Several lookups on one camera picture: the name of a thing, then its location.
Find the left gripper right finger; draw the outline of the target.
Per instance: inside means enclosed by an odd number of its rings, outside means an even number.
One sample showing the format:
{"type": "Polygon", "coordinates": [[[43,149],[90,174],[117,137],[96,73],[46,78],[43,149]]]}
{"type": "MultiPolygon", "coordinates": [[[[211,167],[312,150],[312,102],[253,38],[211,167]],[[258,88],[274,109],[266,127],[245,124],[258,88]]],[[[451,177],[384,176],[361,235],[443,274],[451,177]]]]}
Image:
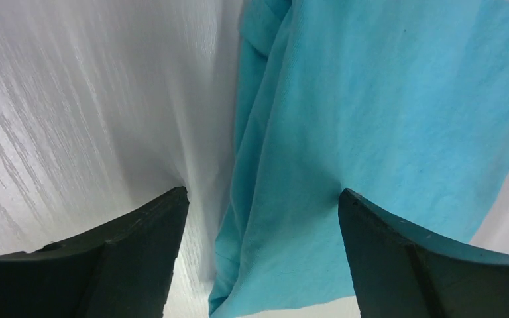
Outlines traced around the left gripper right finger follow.
{"type": "Polygon", "coordinates": [[[509,317],[509,255],[463,244],[350,189],[339,223],[362,317],[509,317]]]}

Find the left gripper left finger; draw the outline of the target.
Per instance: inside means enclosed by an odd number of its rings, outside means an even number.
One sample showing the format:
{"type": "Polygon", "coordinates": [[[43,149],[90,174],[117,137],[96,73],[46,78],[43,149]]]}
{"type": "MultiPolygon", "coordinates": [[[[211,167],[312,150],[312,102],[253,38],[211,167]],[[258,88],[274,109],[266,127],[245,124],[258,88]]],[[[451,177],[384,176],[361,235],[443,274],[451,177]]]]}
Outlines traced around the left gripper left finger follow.
{"type": "Polygon", "coordinates": [[[0,317],[161,317],[189,201],[176,187],[74,237],[0,256],[0,317]]]}

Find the turquoise t-shirt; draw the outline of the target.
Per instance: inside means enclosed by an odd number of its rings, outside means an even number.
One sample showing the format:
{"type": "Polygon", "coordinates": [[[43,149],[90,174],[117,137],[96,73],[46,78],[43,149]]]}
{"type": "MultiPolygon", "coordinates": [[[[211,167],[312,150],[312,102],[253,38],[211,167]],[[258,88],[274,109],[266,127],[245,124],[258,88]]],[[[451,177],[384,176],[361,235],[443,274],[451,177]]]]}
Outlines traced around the turquoise t-shirt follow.
{"type": "Polygon", "coordinates": [[[350,188],[470,241],[509,173],[509,1],[249,1],[210,317],[354,294],[350,188]]]}

